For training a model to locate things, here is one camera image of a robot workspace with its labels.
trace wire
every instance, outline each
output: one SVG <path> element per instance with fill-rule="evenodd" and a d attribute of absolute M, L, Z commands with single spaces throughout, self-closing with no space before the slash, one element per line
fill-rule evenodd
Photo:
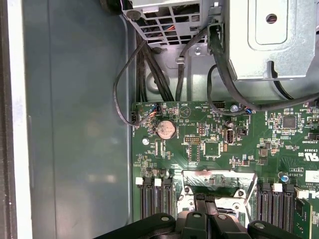
<path fill-rule="evenodd" d="M 197 34 L 195 37 L 193 37 L 183 48 L 181 51 L 179 57 L 185 57 L 187 51 L 196 43 L 198 43 L 205 35 L 207 35 L 207 28 L 204 28 L 199 34 Z M 184 81 L 184 65 L 179 64 L 178 65 L 178 81 L 177 81 L 177 87 L 176 87 L 176 93 L 175 93 L 175 100 L 180 101 L 180 95 L 181 90 L 183 88 L 183 81 Z"/>
<path fill-rule="evenodd" d="M 162 97 L 163 101 L 169 101 L 168 97 L 166 95 L 165 89 L 163 88 L 163 85 L 162 85 L 162 83 L 160 81 L 160 78 L 159 78 L 159 75 L 158 75 L 157 71 L 155 70 L 155 68 L 154 68 L 153 64 L 151 63 L 150 59 L 146 55 L 144 55 L 144 56 L 146 58 L 146 62 L 149 65 L 151 73 L 152 73 L 152 75 L 154 77 L 154 82 L 158 86 L 158 90 L 159 90 L 160 96 Z"/>
<path fill-rule="evenodd" d="M 113 100 L 114 100 L 114 103 L 115 103 L 115 108 L 116 108 L 116 111 L 119 115 L 119 117 L 121 118 L 121 120 L 129 125 L 129 126 L 140 126 L 142 125 L 143 123 L 145 123 L 150 117 L 151 117 L 151 114 L 156 110 L 156 107 L 154 107 L 152 109 L 152 111 L 144 118 L 142 119 L 141 121 L 138 121 L 138 122 L 129 122 L 125 119 L 123 113 L 121 112 L 121 109 L 120 109 L 120 106 L 119 106 L 119 101 L 118 101 L 118 94 L 117 94 L 117 87 L 118 87 L 118 83 L 120 81 L 120 78 L 121 76 L 123 75 L 123 73 L 126 71 L 127 67 L 131 64 L 131 62 L 134 60 L 134 58 L 136 57 L 136 55 L 138 54 L 138 52 L 142 49 L 142 47 L 145 45 L 146 41 L 142 41 L 138 47 L 135 49 L 135 51 L 132 53 L 132 55 L 130 56 L 129 60 L 127 61 L 127 63 L 125 64 L 125 66 L 122 68 L 122 70 L 120 71 L 120 73 L 118 74 L 118 76 L 116 77 L 115 79 L 115 82 L 114 82 L 114 85 L 113 85 Z"/>
<path fill-rule="evenodd" d="M 166 81 L 165 75 L 163 74 L 163 71 L 161 70 L 159 64 L 155 60 L 154 56 L 152 55 L 151 49 L 148 45 L 145 45 L 143 47 L 143 53 L 145 55 L 145 58 L 148 62 L 148 65 L 151 69 L 151 72 L 154 76 L 154 79 L 156 78 L 156 75 L 158 75 L 159 82 L 155 79 L 155 83 L 158 86 L 159 91 L 161 91 L 161 88 L 163 88 L 164 92 L 167 95 L 167 100 L 164 99 L 163 95 L 162 98 L 164 101 L 174 101 L 173 95 L 170 91 L 170 88 L 168 86 L 168 83 Z"/>
<path fill-rule="evenodd" d="M 281 85 L 280 81 L 274 81 L 274 84 L 277 88 L 277 90 L 280 92 L 280 94 L 283 95 L 287 100 L 293 100 L 294 98 L 287 93 L 287 91 L 284 89 L 284 87 Z"/>
<path fill-rule="evenodd" d="M 136 44 L 139 45 L 141 43 L 140 39 L 137 37 L 138 33 L 136 32 Z M 135 101 L 136 102 L 140 102 L 141 101 L 141 61 L 142 61 L 142 57 L 143 54 L 141 53 L 141 51 L 138 52 L 138 54 L 136 55 L 136 98 Z"/>
<path fill-rule="evenodd" d="M 255 105 L 246 98 L 244 98 L 241 93 L 237 90 L 237 88 L 234 85 L 234 82 L 231 78 L 230 72 L 227 67 L 227 60 L 224 56 L 223 48 L 221 47 L 218 32 L 211 31 L 210 34 L 210 44 L 211 44 L 211 50 L 215 58 L 215 62 L 217 64 L 217 69 L 219 72 L 219 75 L 226 86 L 228 92 L 230 95 L 239 103 L 242 105 L 255 110 L 255 111 L 273 111 L 278 110 L 282 108 L 292 107 L 299 104 L 303 104 L 306 102 L 312 102 L 319 98 L 319 93 L 311 94 L 309 96 L 304 96 L 301 98 L 289 100 L 289 101 L 283 101 L 283 102 L 276 102 L 276 103 L 268 103 L 264 105 Z"/>
<path fill-rule="evenodd" d="M 207 75 L 207 102 L 209 104 L 209 106 L 211 107 L 211 109 L 219 114 L 222 114 L 222 115 L 225 115 L 225 116 L 239 116 L 239 115 L 242 115 L 242 114 L 245 114 L 246 113 L 246 110 L 240 110 L 238 112 L 233 112 L 233 113 L 228 113 L 228 112 L 224 112 L 224 111 L 221 111 L 219 108 L 217 108 L 211 97 L 210 97 L 210 94 L 211 94 L 211 90 L 212 90 L 212 80 L 211 80 L 211 73 L 213 72 L 213 70 L 215 70 L 217 68 L 217 65 L 213 65 L 209 71 L 208 71 L 208 75 Z"/>

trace black ram slot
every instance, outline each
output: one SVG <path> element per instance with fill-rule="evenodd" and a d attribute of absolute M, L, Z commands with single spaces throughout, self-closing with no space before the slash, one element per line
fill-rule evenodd
<path fill-rule="evenodd" d="M 283 193 L 273 192 L 271 223 L 279 228 L 283 227 Z"/>
<path fill-rule="evenodd" d="M 155 203 L 155 186 L 154 181 L 151 186 L 151 215 L 156 213 L 156 203 Z"/>
<path fill-rule="evenodd" d="M 154 189 L 154 213 L 160 213 L 160 187 Z"/>
<path fill-rule="evenodd" d="M 166 190 L 167 190 L 167 202 L 166 202 L 166 204 L 167 204 L 167 213 L 169 214 L 169 215 L 171 215 L 171 191 L 170 191 L 170 188 L 166 188 Z"/>
<path fill-rule="evenodd" d="M 143 181 L 143 218 L 152 215 L 152 178 L 144 178 Z"/>
<path fill-rule="evenodd" d="M 261 189 L 258 185 L 257 189 L 257 208 L 256 208 L 256 220 L 260 221 L 261 220 L 261 207 L 262 207 L 262 202 L 263 202 L 263 197 L 262 197 L 262 192 Z"/>
<path fill-rule="evenodd" d="M 295 186 L 293 184 L 283 185 L 284 189 L 284 208 L 283 208 L 283 229 L 292 232 L 293 230 L 293 220 L 294 220 L 294 197 Z"/>
<path fill-rule="evenodd" d="M 141 201 L 140 201 L 140 208 L 141 208 L 141 219 L 144 219 L 144 193 L 143 193 L 143 186 L 139 186 L 140 188 L 140 198 L 141 198 Z"/>
<path fill-rule="evenodd" d="M 258 184 L 257 220 L 268 223 L 272 220 L 272 192 L 269 183 Z"/>
<path fill-rule="evenodd" d="M 148 204 L 148 201 L 147 201 L 147 191 L 146 191 L 146 187 L 143 186 L 142 187 L 142 198 L 141 198 L 141 201 L 142 201 L 142 219 L 144 218 L 147 218 L 147 204 Z"/>
<path fill-rule="evenodd" d="M 147 217 L 149 217 L 152 215 L 152 188 L 150 186 L 146 187 L 146 198 L 147 198 L 146 215 Z"/>
<path fill-rule="evenodd" d="M 269 192 L 263 192 L 262 197 L 263 197 L 263 202 L 262 202 L 261 220 L 265 222 L 269 222 L 269 217 L 271 216 L 271 213 L 269 213 L 269 211 L 271 210 L 272 198 Z"/>
<path fill-rule="evenodd" d="M 284 195 L 284 210 L 283 210 L 283 229 L 292 233 L 293 230 L 293 194 L 285 193 Z"/>

